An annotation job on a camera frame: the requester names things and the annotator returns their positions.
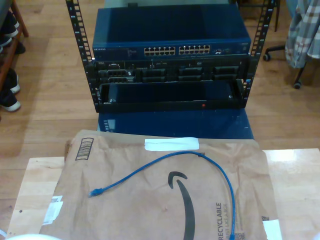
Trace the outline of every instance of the barcode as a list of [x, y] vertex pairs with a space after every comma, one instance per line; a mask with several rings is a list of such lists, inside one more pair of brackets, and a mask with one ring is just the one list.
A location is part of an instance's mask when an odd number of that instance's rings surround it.
[[238, 232], [235, 234], [235, 240], [246, 240], [244, 232]]
[[82, 138], [75, 160], [88, 160], [94, 139], [91, 137]]
[[262, 221], [269, 221], [269, 217], [268, 216], [262, 216]]
[[62, 196], [53, 196], [53, 197], [51, 198], [51, 202], [52, 202], [52, 203], [58, 203], [58, 202], [61, 201], [61, 199], [62, 199]]

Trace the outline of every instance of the amazon padded envelope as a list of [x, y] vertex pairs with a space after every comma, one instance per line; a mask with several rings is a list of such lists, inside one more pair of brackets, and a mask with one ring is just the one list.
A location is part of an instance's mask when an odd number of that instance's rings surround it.
[[[88, 197], [90, 191], [172, 153], [145, 150], [149, 138], [78, 133], [54, 192], [62, 196], [61, 211], [40, 233], [62, 240], [229, 239], [232, 203], [227, 181], [216, 166], [197, 155], [163, 159], [103, 194]], [[195, 150], [217, 162], [230, 179], [237, 240], [266, 240], [262, 221], [278, 219], [266, 155], [252, 142], [199, 139]]]

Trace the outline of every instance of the network switch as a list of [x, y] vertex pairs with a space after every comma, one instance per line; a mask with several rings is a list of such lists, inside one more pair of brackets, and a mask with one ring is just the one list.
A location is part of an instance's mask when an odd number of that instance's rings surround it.
[[98, 10], [93, 52], [97, 61], [187, 59], [247, 55], [250, 44], [235, 4], [119, 7]]

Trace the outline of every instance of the plaid shirt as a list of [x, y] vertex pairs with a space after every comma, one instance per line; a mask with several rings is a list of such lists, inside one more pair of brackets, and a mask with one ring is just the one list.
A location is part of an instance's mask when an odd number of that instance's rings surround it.
[[310, 58], [320, 59], [320, 0], [298, 0], [285, 56], [293, 68], [303, 68]]

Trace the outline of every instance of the shoe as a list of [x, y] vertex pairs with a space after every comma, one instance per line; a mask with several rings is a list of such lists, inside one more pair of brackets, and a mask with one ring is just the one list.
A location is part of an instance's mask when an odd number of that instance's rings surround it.
[[10, 89], [13, 94], [20, 91], [19, 76], [12, 68], [9, 68], [8, 73], [6, 74], [3, 87], [5, 89]]
[[0, 34], [13, 38], [14, 36], [18, 35], [18, 30], [16, 29], [15, 24], [11, 21], [10, 14], [8, 13], [0, 29]]
[[14, 54], [23, 54], [25, 53], [25, 51], [26, 51], [25, 46], [18, 41], [18, 45], [16, 46]]
[[21, 104], [15, 95], [9, 89], [5, 88], [0, 91], [0, 106], [8, 112], [15, 112], [21, 107]]
[[12, 42], [12, 38], [9, 36], [0, 36], [0, 46], [5, 47]]
[[16, 29], [20, 26], [19, 22], [17, 21], [17, 19], [15, 18], [12, 12], [8, 11], [6, 18], [8, 18], [8, 21], [10, 21], [11, 24], [13, 24]]

